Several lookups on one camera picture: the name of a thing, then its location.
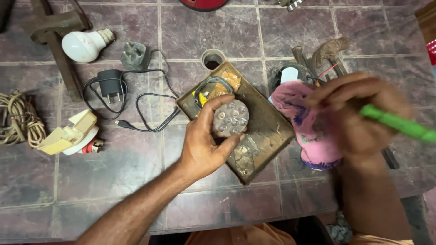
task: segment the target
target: red wire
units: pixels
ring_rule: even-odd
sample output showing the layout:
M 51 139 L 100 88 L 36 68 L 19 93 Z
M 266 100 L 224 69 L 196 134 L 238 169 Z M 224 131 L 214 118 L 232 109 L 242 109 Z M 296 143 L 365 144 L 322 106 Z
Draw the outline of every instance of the red wire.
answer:
M 325 72 L 323 72 L 323 73 L 318 77 L 318 79 L 320 79 L 324 74 L 326 74 L 327 71 L 333 69 L 333 67 L 335 67 L 337 64 L 338 64 L 338 63 L 336 63 L 336 64 L 334 64 L 334 66 L 328 68 Z

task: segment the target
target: orange shirt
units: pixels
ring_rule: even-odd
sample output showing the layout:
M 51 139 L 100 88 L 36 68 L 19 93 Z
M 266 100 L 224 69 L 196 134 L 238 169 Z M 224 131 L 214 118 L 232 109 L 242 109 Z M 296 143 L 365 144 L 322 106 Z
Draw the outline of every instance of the orange shirt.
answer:
M 267 223 L 192 232 L 185 245 L 296 245 L 294 239 Z M 350 245 L 413 245 L 370 235 L 354 236 Z

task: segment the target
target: rope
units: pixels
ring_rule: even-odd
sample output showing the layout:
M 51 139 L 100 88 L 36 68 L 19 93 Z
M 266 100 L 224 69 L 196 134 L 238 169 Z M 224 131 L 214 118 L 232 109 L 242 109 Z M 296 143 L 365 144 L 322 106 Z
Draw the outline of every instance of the rope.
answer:
M 0 93 L 0 108 L 3 109 L 3 123 L 0 127 L 0 145 L 14 145 L 27 140 L 33 148 L 37 147 L 47 135 L 44 124 L 37 117 L 33 105 L 26 95 L 15 90 L 12 95 Z

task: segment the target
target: rusty metal tray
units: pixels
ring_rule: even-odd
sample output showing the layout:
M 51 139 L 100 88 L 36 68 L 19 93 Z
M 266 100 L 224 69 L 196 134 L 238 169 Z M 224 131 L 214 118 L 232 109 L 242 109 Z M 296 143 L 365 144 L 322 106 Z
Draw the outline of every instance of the rusty metal tray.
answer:
M 250 119 L 246 137 L 233 150 L 227 164 L 243 184 L 249 184 L 254 177 L 295 137 L 292 125 L 269 103 L 238 70 L 228 61 L 222 63 L 197 85 L 176 100 L 176 105 L 190 119 L 194 120 L 200 109 L 194 103 L 192 92 L 210 76 L 221 76 L 229 71 L 241 77 L 241 86 L 235 99 L 247 105 Z

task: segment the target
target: pink cloth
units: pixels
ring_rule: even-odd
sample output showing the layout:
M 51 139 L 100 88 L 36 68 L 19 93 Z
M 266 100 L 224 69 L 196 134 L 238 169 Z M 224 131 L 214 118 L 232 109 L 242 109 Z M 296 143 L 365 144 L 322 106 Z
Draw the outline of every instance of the pink cloth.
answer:
M 303 99 L 313 90 L 301 80 L 282 83 L 271 95 L 274 106 L 294 127 L 298 143 L 301 145 L 301 160 L 313 169 L 327 170 L 341 160 L 333 137 L 328 133 L 328 122 L 320 113 L 308 109 Z

